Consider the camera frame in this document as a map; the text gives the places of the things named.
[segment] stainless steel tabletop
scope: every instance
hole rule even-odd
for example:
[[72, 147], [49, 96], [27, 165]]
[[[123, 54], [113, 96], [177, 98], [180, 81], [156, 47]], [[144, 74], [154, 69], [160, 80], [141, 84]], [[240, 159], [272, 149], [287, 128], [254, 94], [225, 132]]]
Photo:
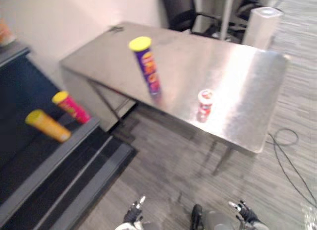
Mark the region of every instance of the stainless steel tabletop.
[[[106, 87], [198, 127], [235, 149], [262, 151], [287, 59], [275, 52], [124, 22], [105, 32], [61, 64]], [[162, 88], [154, 99], [128, 43], [152, 38]], [[197, 121], [198, 93], [212, 89], [206, 122]]]

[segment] purple cylindrical can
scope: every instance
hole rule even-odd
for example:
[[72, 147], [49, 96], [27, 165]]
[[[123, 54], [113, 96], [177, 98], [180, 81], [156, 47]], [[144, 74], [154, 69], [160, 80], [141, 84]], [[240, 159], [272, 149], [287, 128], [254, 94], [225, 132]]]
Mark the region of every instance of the purple cylindrical can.
[[156, 95], [160, 93], [160, 83], [150, 46], [151, 38], [149, 37], [138, 37], [129, 43], [129, 48], [138, 60], [150, 93]]

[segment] yellow lid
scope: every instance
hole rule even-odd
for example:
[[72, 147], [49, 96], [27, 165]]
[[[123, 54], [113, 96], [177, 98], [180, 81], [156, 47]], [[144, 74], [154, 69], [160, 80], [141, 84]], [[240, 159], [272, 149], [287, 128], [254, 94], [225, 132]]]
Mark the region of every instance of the yellow lid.
[[43, 114], [44, 114], [43, 110], [33, 110], [26, 116], [25, 122], [27, 124], [33, 124]]
[[60, 102], [64, 101], [68, 97], [68, 95], [69, 93], [67, 91], [60, 91], [53, 96], [52, 102], [57, 105]]
[[149, 37], [138, 37], [129, 43], [129, 48], [135, 52], [140, 52], [149, 48], [151, 41], [152, 40]]

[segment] white desk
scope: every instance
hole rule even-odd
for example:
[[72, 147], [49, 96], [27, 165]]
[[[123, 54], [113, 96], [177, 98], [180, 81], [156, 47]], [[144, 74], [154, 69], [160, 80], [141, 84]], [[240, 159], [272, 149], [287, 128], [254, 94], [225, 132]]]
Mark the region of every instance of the white desk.
[[[221, 25], [221, 31], [220, 31], [220, 40], [225, 40], [225, 38], [226, 38], [230, 14], [231, 14], [231, 10], [232, 10], [232, 3], [233, 3], [233, 0], [226, 0], [225, 5], [224, 5], [223, 15], [222, 15], [222, 25]], [[203, 11], [203, 0], [196, 0], [196, 10], [197, 10], [197, 12]], [[202, 30], [201, 18], [198, 20], [197, 27], [198, 27], [199, 31]]]

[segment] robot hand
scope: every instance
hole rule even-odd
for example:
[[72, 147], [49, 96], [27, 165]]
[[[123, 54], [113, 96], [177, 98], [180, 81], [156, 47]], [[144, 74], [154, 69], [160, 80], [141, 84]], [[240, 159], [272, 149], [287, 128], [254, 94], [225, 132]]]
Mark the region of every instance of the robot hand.
[[129, 208], [126, 215], [123, 218], [123, 224], [118, 226], [115, 230], [143, 230], [142, 226], [142, 204], [145, 201], [145, 196], [143, 196], [139, 201], [134, 202]]
[[240, 229], [251, 229], [251, 230], [269, 230], [268, 227], [262, 223], [258, 216], [250, 209], [243, 200], [240, 200], [240, 203], [237, 205], [231, 201], [229, 201], [229, 205], [235, 208], [241, 217], [236, 215], [236, 218], [240, 221], [241, 226]]

